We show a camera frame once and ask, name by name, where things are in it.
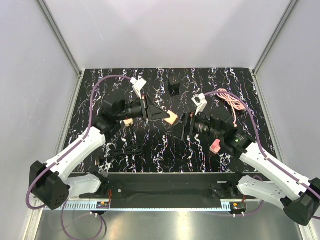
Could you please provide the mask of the white pink charger plug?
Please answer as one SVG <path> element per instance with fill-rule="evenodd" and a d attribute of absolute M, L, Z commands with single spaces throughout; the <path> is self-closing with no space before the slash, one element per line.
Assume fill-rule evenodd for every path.
<path fill-rule="evenodd" d="M 168 110 L 167 113 L 168 113 L 169 117 L 164 118 L 163 120 L 165 122 L 167 122 L 168 124 L 173 125 L 176 122 L 176 120 L 178 119 L 178 116 L 174 112 L 172 112 L 171 110 Z"/>

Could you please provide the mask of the black cube socket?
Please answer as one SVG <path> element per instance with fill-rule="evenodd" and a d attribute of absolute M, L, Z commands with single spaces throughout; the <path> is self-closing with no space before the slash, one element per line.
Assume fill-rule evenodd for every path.
<path fill-rule="evenodd" d="M 168 91 L 171 96 L 177 96 L 180 93 L 181 81 L 178 76 L 168 78 Z"/>

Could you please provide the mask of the pink power strip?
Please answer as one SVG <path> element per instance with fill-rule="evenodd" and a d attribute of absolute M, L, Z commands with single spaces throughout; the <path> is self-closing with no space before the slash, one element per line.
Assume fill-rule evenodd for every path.
<path fill-rule="evenodd" d="M 209 150 L 214 154 L 218 154 L 221 150 L 220 142 L 221 141 L 219 139 L 216 139 L 210 146 Z"/>

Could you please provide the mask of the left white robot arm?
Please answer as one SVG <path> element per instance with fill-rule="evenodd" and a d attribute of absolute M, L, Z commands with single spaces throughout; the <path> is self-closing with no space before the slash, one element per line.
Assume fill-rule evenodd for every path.
<path fill-rule="evenodd" d="M 100 173 L 88 173 L 71 177 L 71 173 L 95 150 L 111 140 L 121 129 L 121 122 L 135 118 L 157 121 L 170 115 L 156 106 L 147 95 L 131 102 L 124 99 L 113 103 L 104 100 L 98 115 L 88 128 L 61 153 L 45 163 L 34 162 L 29 172 L 29 188 L 26 204 L 30 209 L 30 195 L 33 194 L 51 210 L 62 206 L 69 198 L 93 194 L 103 198 L 108 193 L 107 177 Z"/>

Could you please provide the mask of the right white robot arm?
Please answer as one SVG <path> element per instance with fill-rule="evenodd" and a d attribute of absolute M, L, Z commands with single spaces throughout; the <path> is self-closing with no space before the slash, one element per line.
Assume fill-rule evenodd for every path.
<path fill-rule="evenodd" d="M 227 185 L 228 195 L 239 198 L 252 196 L 277 206 L 295 223 L 307 226 L 315 219 L 320 207 L 320 180 L 309 179 L 292 170 L 268 153 L 259 140 L 235 127 L 233 117 L 218 109 L 210 116 L 202 112 L 185 113 L 167 133 L 178 139 L 194 135 L 213 139 L 210 150 L 217 154 L 224 151 L 246 163 L 268 178 L 258 181 L 246 174 Z"/>

